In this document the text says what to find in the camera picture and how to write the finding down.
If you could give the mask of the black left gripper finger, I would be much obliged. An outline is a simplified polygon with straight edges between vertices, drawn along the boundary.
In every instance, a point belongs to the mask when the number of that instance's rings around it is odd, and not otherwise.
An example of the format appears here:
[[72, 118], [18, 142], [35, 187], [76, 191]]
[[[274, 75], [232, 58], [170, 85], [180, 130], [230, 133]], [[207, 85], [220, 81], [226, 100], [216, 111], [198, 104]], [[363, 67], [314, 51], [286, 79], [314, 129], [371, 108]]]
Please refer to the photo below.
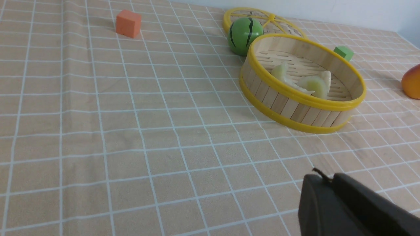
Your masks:
[[345, 173], [306, 174], [298, 219], [302, 236], [418, 236], [418, 217]]

